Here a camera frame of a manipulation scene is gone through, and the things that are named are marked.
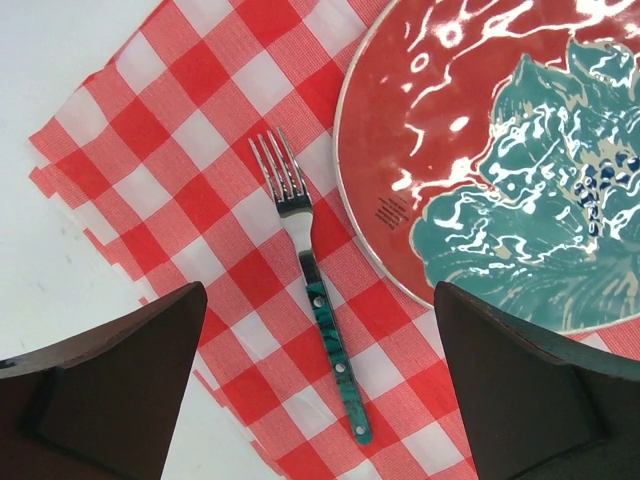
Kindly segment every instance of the plate rim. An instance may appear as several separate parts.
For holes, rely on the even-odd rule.
[[[369,46],[369,43],[371,42],[373,37],[376,35],[376,33],[378,33],[378,29],[380,28],[380,25],[382,25],[382,22],[386,20],[386,18],[389,16],[391,11],[401,1],[402,0],[392,0],[389,3],[389,5],[387,5],[384,8],[384,10],[382,10],[380,15],[378,15],[378,17],[375,19],[375,21],[373,22],[373,24],[365,34],[364,38],[360,42],[360,45],[358,45],[358,48],[356,49],[356,52],[353,55],[351,62],[349,63],[349,67],[347,68],[347,72],[345,73],[342,86],[340,87],[340,95],[338,96],[338,104],[336,106],[336,113],[333,120],[333,140],[332,140],[333,169],[336,175],[338,191],[340,192],[340,198],[342,199],[342,204],[344,205],[345,210],[347,211],[347,216],[349,217],[349,221],[351,222],[351,225],[353,225],[356,235],[360,240],[360,242],[362,243],[362,246],[365,252],[367,253],[367,255],[369,256],[369,258],[373,260],[375,265],[378,268],[380,268],[380,270],[382,270],[382,272],[389,278],[389,280],[391,280],[405,294],[411,297],[411,299],[415,300],[420,305],[433,310],[434,306],[432,304],[430,304],[423,298],[420,298],[418,295],[413,293],[400,280],[398,280],[394,275],[392,275],[391,272],[389,272],[387,267],[382,263],[382,260],[380,260],[380,257],[376,254],[373,248],[371,248],[371,245],[369,245],[369,242],[364,236],[364,233],[362,232],[360,225],[356,220],[353,210],[351,209],[351,204],[349,203],[349,199],[347,197],[347,191],[345,190],[344,182],[342,180],[342,173],[340,172],[340,156],[338,155],[338,140],[340,138],[340,122],[342,119],[342,110],[344,108],[344,100],[347,95],[347,90],[349,89],[349,84],[351,83],[351,77],[353,75],[353,72],[360,60],[360,57],[364,53],[364,50]]]

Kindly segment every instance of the fork tines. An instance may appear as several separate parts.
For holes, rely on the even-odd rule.
[[[267,162],[262,159],[260,149],[258,149],[255,142],[252,139],[249,139],[249,144],[251,145],[253,154],[262,167],[262,173],[264,174],[267,184],[271,187],[273,199],[276,202],[284,202],[285,200],[296,196],[308,195],[307,186],[304,183],[300,166],[298,165],[298,162],[296,162],[291,146],[289,145],[289,141],[280,127],[276,128],[276,131],[278,132],[280,142],[286,152],[286,157],[282,154],[280,145],[270,130],[267,131],[267,137],[269,137],[272,149],[269,149],[269,146],[264,140],[262,134],[258,134],[258,141],[260,142]],[[277,164],[273,159],[272,150],[277,158]]]

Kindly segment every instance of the fork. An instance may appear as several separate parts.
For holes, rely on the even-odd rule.
[[[358,391],[349,357],[344,349],[338,325],[336,324],[327,289],[322,281],[318,264],[313,254],[311,245],[311,226],[313,223],[311,196],[287,138],[282,129],[277,128],[277,132],[286,152],[286,158],[282,154],[282,150],[273,133],[267,131],[267,137],[277,159],[277,164],[274,160],[274,155],[272,155],[267,142],[265,142],[261,134],[258,135],[258,142],[262,147],[262,153],[267,162],[263,160],[260,150],[252,139],[249,139],[249,144],[264,173],[265,181],[271,188],[271,194],[280,215],[280,222],[291,237],[298,254],[298,260],[306,282],[307,296],[322,334],[322,341],[340,390],[342,403],[351,423],[351,430],[358,443],[367,445],[373,439],[371,427]]]

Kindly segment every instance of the white background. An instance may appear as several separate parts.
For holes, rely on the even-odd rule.
[[[28,179],[34,155],[27,137],[157,3],[0,1],[0,359],[139,308],[132,282]],[[192,376],[163,479],[275,478]]]

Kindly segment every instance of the red plate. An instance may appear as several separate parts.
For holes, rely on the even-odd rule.
[[[523,55],[563,68],[570,39],[638,52],[636,19],[632,1],[399,0],[383,12],[347,73],[334,156],[356,231],[397,285],[432,303],[412,227],[432,198],[474,183]]]

